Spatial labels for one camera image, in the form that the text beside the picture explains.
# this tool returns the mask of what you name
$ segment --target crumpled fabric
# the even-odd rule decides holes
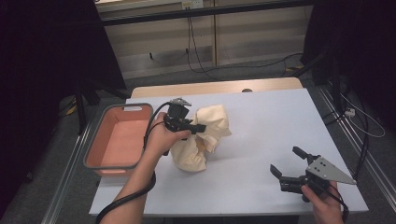
[[[231,135],[224,105],[202,107],[191,118],[191,124],[204,124],[204,133],[192,134],[186,141],[177,141],[171,148],[175,165],[185,171],[206,169],[205,152],[214,153],[219,140]]]

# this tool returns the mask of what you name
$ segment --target wall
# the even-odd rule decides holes
[[[119,0],[96,4],[103,19],[181,10],[180,0]],[[258,0],[205,0],[205,7],[259,3]],[[294,7],[192,18],[203,65],[282,58],[302,52],[311,7]],[[187,19],[106,27],[124,79],[199,68]]]

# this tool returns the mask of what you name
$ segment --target wooden table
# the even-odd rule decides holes
[[[132,98],[153,96],[196,95],[210,93],[231,93],[243,90],[278,91],[302,89],[303,85],[296,77],[221,81],[167,86],[138,87],[132,92]]]

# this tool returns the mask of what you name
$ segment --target black curtain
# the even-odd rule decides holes
[[[0,216],[45,151],[59,102],[77,80],[125,88],[103,27],[58,26],[97,20],[92,0],[0,0]]]
[[[341,75],[379,117],[396,130],[396,5],[390,1],[349,0],[314,6],[302,63],[331,46]],[[316,83],[332,74],[329,61],[313,68]]]

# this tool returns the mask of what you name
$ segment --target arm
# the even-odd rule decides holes
[[[153,126],[163,121],[164,113],[160,113]],[[160,157],[177,141],[187,138],[190,131],[172,133],[164,124],[157,125],[148,137],[146,151],[116,199],[135,193],[148,185]],[[147,195],[123,204],[110,211],[101,223],[141,223]]]
[[[337,189],[336,182],[331,181],[330,184]],[[329,187],[329,192],[336,196],[338,193],[335,189]],[[318,224],[344,224],[341,216],[341,205],[339,202],[331,197],[320,199],[308,186],[302,186],[301,191],[314,205],[315,221]]]

